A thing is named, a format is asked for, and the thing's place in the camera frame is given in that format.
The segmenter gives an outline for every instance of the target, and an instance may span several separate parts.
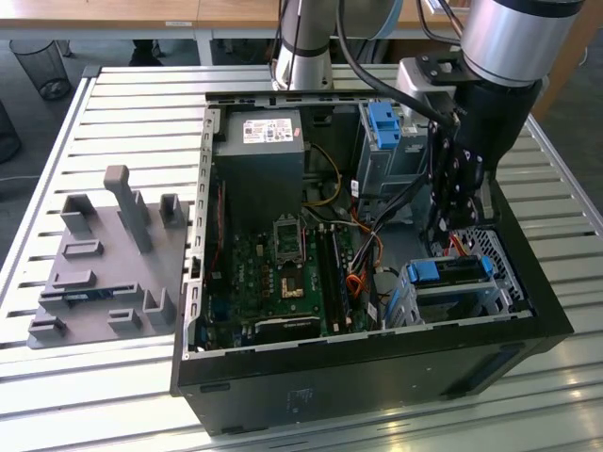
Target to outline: slotted metal table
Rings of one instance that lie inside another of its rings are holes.
[[[372,71],[395,81],[395,67]],[[346,67],[335,67],[334,78],[338,88],[363,88]],[[576,334],[481,395],[210,438],[187,402],[168,394],[172,335],[25,346],[64,228],[58,211],[67,194],[113,204],[103,190],[104,170],[125,164],[146,202],[169,191],[193,203],[204,93],[260,89],[270,90],[269,74],[254,66],[105,68],[82,79],[0,273],[0,449],[603,447],[603,222],[532,119],[502,160],[498,180]]]

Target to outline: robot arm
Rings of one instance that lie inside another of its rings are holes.
[[[517,140],[582,3],[473,0],[462,51],[416,59],[431,85],[454,88],[451,103],[433,99],[456,123],[449,129],[430,124],[431,239],[496,219],[489,182]]]
[[[453,28],[462,35],[461,51],[412,60],[428,87],[424,92],[386,85],[348,49],[348,33],[371,38],[391,30],[401,1],[385,2],[383,8],[365,0],[285,1],[274,85],[332,86],[328,45],[335,22],[343,54],[359,78],[430,120],[432,206],[426,230],[430,240],[447,241],[448,231],[495,219],[489,183],[517,140],[583,1],[473,0],[464,29],[448,8]]]

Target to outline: mesh trash can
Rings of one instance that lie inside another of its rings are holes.
[[[12,40],[10,51],[42,99],[54,101],[71,90],[63,60],[53,40]]]
[[[8,113],[0,102],[0,163],[6,162],[21,149],[21,140],[17,136]]]

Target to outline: motherboard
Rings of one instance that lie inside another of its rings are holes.
[[[302,226],[281,217],[270,231],[235,235],[230,289],[210,296],[200,336],[207,349],[362,331],[364,309],[348,299],[348,227]]]

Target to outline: open computer tower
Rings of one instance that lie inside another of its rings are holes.
[[[496,224],[449,248],[419,190],[348,284],[357,222],[429,160],[427,123],[374,95],[207,95],[171,389],[211,435],[474,395],[572,333],[496,182]]]

